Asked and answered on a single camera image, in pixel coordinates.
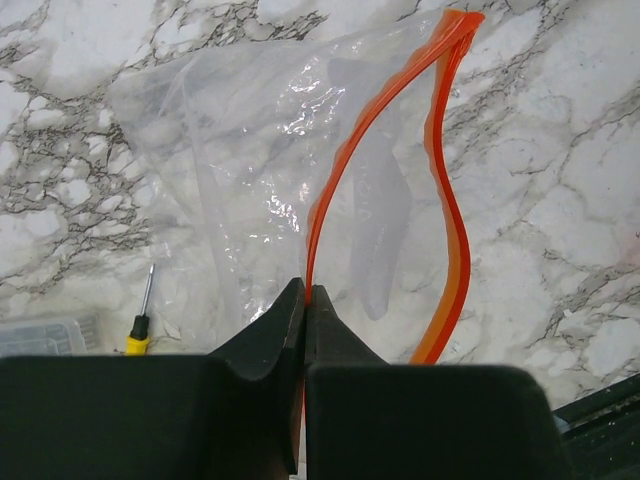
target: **marble surface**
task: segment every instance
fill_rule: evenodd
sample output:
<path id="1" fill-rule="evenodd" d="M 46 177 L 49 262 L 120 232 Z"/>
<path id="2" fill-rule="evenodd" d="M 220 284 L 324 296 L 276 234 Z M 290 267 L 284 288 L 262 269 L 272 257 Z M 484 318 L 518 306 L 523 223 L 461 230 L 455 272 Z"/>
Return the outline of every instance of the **marble surface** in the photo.
<path id="1" fill-rule="evenodd" d="M 123 347 L 153 199 L 105 102 L 123 72 L 234 42 L 330 39 L 445 3 L 488 17 L 446 122 L 473 276 L 443 360 L 523 367 L 555 406 L 637 373 L 636 0 L 0 1 L 2 318 L 94 311 L 107 349 Z M 155 351 L 190 348 L 175 337 L 157 325 Z"/>

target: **orange zipper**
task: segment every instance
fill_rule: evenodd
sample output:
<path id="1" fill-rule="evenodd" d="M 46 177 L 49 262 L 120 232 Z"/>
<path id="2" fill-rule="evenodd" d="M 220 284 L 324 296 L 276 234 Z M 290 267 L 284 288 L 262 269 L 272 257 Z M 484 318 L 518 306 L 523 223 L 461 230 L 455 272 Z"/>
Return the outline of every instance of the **orange zipper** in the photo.
<path id="1" fill-rule="evenodd" d="M 456 325 L 469 289 L 471 255 L 462 215 L 447 175 L 442 149 L 442 124 L 447 100 L 456 70 L 465 56 L 478 27 L 484 20 L 481 13 L 445 10 L 431 38 L 417 49 L 404 68 L 391 77 L 380 93 L 362 110 L 351 136 L 336 151 L 333 169 L 320 197 L 311 207 L 308 217 L 306 302 L 311 302 L 313 266 L 318 250 L 322 224 L 340 178 L 367 129 L 384 108 L 418 75 L 437 61 L 436 83 L 431 110 L 424 125 L 424 147 L 430 159 L 431 173 L 442 200 L 447 230 L 449 270 L 444 292 L 411 363 L 435 363 Z"/>

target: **black and yellow screwdriver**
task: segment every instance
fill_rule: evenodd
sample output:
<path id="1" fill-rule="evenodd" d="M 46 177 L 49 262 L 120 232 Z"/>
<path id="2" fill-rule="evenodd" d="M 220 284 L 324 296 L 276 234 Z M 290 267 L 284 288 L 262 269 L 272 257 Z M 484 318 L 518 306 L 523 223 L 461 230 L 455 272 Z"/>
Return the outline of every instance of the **black and yellow screwdriver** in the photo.
<path id="1" fill-rule="evenodd" d="M 149 293 L 151 293 L 151 285 L 153 283 L 153 271 L 156 265 L 151 264 L 149 269 L 149 277 L 147 278 L 147 288 L 144 290 L 144 299 L 142 300 L 142 309 L 140 315 L 136 315 L 133 320 L 133 328 L 127 337 L 127 347 L 124 351 L 125 355 L 144 355 L 147 353 L 149 346 L 149 317 L 147 316 L 147 305 L 149 304 Z"/>

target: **clear plastic bag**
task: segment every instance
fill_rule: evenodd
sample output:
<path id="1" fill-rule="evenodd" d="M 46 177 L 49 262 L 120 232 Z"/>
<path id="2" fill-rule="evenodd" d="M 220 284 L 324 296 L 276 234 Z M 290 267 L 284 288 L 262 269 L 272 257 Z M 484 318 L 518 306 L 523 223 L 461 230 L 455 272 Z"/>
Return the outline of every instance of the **clear plastic bag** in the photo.
<path id="1" fill-rule="evenodd" d="M 394 285 L 433 305 L 444 288 L 414 360 L 437 358 L 469 275 L 442 117 L 482 19 L 447 10 L 327 43 L 235 44 L 115 82 L 117 118 L 154 172 L 155 313 L 211 349 L 302 275 L 375 348 L 429 325 L 390 313 Z M 381 353 L 406 356 L 393 348 Z"/>

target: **plastic container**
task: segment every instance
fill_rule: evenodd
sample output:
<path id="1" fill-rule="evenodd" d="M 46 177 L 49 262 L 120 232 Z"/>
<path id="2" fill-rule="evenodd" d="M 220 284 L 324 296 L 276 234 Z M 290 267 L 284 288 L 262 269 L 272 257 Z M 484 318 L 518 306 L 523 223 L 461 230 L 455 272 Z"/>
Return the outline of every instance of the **plastic container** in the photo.
<path id="1" fill-rule="evenodd" d="M 0 324 L 0 357 L 82 355 L 99 345 L 92 315 L 15 319 Z"/>

